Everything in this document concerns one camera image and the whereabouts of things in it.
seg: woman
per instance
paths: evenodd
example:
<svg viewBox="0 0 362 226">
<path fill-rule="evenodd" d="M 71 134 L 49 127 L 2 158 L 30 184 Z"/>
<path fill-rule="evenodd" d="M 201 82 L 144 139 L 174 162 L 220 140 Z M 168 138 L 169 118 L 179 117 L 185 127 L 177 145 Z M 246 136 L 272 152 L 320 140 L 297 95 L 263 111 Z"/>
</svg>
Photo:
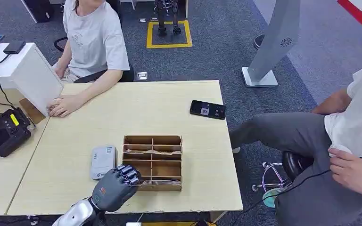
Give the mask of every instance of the woman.
<svg viewBox="0 0 362 226">
<path fill-rule="evenodd" d="M 107 71 L 77 95 L 62 96 L 48 105 L 50 116 L 67 116 L 107 91 L 130 69 L 120 20 L 105 0 L 67 0 L 63 25 L 68 41 L 54 65 L 64 82 Z"/>
</svg>

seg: grey pants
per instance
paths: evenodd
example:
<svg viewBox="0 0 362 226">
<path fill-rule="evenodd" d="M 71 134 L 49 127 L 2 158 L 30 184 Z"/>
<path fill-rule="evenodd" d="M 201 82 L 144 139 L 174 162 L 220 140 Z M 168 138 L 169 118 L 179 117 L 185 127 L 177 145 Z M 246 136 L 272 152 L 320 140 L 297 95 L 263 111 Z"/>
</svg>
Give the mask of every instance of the grey pants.
<svg viewBox="0 0 362 226">
<path fill-rule="evenodd" d="M 329 170 L 331 140 L 324 128 L 324 116 L 313 113 L 267 113 L 255 115 L 230 132 L 231 146 L 261 141 L 280 151 L 314 158 L 314 164 L 300 174 L 294 185 L 314 174 Z M 276 199 L 281 226 L 333 226 L 354 221 L 362 213 L 362 195 L 338 184 L 326 173 L 311 178 L 290 193 Z"/>
</svg>

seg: robotic arm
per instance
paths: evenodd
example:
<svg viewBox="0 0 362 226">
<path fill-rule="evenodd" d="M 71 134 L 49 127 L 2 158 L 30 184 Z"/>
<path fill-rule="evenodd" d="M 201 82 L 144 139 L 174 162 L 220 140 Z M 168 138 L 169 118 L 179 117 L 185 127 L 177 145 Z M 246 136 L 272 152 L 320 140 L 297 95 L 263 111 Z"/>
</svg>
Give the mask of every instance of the robotic arm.
<svg viewBox="0 0 362 226">
<path fill-rule="evenodd" d="M 138 187 L 140 173 L 132 166 L 109 170 L 96 184 L 92 196 L 78 201 L 52 226 L 106 226 L 105 212 L 117 211 Z"/>
</svg>

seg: humanoid robot legs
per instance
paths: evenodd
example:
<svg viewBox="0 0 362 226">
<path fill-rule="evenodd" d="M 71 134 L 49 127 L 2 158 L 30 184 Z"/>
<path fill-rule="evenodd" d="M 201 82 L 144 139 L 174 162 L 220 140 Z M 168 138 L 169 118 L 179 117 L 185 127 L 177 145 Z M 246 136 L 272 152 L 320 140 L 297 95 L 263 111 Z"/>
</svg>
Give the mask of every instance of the humanoid robot legs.
<svg viewBox="0 0 362 226">
<path fill-rule="evenodd" d="M 159 20 L 159 36 L 166 36 L 165 27 L 165 11 L 169 16 L 168 8 L 173 11 L 173 33 L 181 34 L 181 29 L 178 26 L 178 0 L 155 0 L 155 13 Z"/>
</svg>

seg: white stand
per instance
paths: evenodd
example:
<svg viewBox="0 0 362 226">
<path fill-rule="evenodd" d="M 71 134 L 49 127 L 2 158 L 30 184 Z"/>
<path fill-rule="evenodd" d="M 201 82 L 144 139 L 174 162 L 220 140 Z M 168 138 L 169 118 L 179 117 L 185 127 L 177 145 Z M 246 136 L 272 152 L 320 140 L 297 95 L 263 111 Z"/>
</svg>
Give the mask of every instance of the white stand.
<svg viewBox="0 0 362 226">
<path fill-rule="evenodd" d="M 0 44 L 0 61 L 6 56 L 3 50 L 7 45 Z M 10 55 L 0 64 L 0 82 L 3 89 L 17 89 L 46 117 L 48 103 L 64 87 L 34 43 L 27 43 L 19 54 Z"/>
<path fill-rule="evenodd" d="M 278 0 L 270 24 L 256 56 L 242 73 L 247 87 L 278 85 L 272 68 L 296 44 L 299 31 L 300 0 Z"/>
<path fill-rule="evenodd" d="M 277 79 L 272 70 L 270 70 L 260 81 L 252 81 L 249 76 L 249 67 L 243 67 L 242 73 L 246 87 L 276 87 L 278 86 Z"/>
</svg>

